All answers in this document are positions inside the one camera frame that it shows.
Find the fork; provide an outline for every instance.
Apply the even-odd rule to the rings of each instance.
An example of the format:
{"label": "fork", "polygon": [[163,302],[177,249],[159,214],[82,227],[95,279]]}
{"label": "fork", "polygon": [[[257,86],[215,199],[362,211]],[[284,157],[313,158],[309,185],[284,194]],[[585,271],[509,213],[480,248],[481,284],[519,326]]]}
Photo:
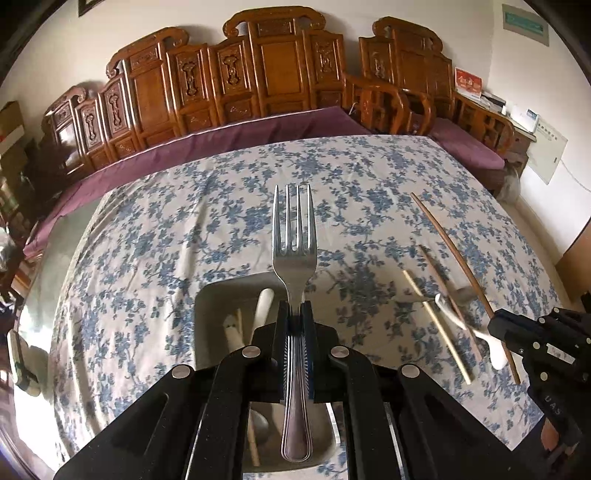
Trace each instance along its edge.
{"label": "fork", "polygon": [[300,189],[296,189],[297,227],[295,249],[291,231],[290,187],[285,187],[285,250],[281,249],[279,187],[273,199],[273,270],[285,285],[290,316],[285,346],[284,370],[285,417],[281,438],[281,456],[290,462],[303,462],[312,454],[312,438],[306,402],[308,399],[306,343],[300,324],[300,305],[306,282],[316,270],[316,223],[312,190],[308,193],[308,248],[304,249],[301,226]]}

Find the fork handle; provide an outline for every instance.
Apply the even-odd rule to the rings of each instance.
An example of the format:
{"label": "fork handle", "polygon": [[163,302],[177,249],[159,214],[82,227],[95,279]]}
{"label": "fork handle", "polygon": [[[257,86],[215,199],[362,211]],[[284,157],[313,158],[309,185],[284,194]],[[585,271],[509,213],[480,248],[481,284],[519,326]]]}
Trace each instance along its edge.
{"label": "fork handle", "polygon": [[301,335],[287,336],[287,390],[281,438],[281,456],[289,462],[304,462],[312,454],[304,373],[304,343]]}

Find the white wall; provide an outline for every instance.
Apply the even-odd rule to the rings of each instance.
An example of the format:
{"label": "white wall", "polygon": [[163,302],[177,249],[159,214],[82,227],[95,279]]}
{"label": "white wall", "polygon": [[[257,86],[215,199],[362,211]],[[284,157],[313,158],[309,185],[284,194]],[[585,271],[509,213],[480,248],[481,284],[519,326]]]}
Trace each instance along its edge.
{"label": "white wall", "polygon": [[[28,134],[40,136],[45,109],[71,85],[106,80],[111,55],[159,28],[188,28],[194,43],[222,40],[222,25],[247,8],[293,5],[294,0],[105,0],[82,17],[77,0],[66,2],[33,36],[0,87],[0,105],[18,100]],[[349,70],[358,68],[357,38],[391,15],[419,23],[443,40],[454,64],[488,78],[492,0],[314,0],[308,6],[327,18],[327,29],[345,35]]]}
{"label": "white wall", "polygon": [[[532,11],[521,0],[494,0],[488,88],[508,102],[530,108],[558,129],[568,139],[562,160],[575,178],[591,188],[591,86],[552,28],[549,47],[503,30],[503,3]],[[526,167],[521,189],[524,213],[556,262],[589,220],[591,193],[578,186],[562,164],[548,185]]]}

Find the floral tablecloth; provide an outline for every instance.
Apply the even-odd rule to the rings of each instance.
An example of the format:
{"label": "floral tablecloth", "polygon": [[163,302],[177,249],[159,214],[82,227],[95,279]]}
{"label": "floral tablecloth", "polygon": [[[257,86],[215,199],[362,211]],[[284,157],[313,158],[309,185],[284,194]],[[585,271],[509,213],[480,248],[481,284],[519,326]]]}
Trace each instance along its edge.
{"label": "floral tablecloth", "polygon": [[[468,339],[452,329],[475,377],[467,386],[422,307],[392,299],[410,292],[402,269],[423,291],[437,291],[417,245],[456,288],[467,285],[414,192],[493,307],[547,313],[558,298],[513,221],[428,138],[334,137],[205,158],[103,198],[56,311],[50,378],[64,460],[175,364],[209,365],[194,347],[195,296],[206,284],[271,269],[273,188],[286,183],[313,188],[319,262],[307,297],[317,321],[374,362],[415,362],[509,447],[535,425],[540,412],[527,383],[516,386],[507,367],[497,372],[486,358],[477,364]],[[488,321],[477,301],[467,313],[474,324]],[[344,450],[319,467],[272,476],[302,473],[346,477]]]}

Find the purple cushion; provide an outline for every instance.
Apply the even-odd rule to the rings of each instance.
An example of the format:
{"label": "purple cushion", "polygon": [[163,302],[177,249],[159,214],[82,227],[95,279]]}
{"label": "purple cushion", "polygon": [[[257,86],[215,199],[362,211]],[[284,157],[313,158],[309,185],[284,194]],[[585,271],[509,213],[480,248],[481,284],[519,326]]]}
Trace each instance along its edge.
{"label": "purple cushion", "polygon": [[505,168],[499,155],[446,118],[435,119],[429,136],[468,170]]}
{"label": "purple cushion", "polygon": [[230,124],[176,138],[119,160],[69,187],[40,223],[35,237],[25,246],[25,255],[29,258],[45,249],[59,217],[151,173],[220,153],[276,142],[368,134],[369,131],[342,108],[330,107]]}

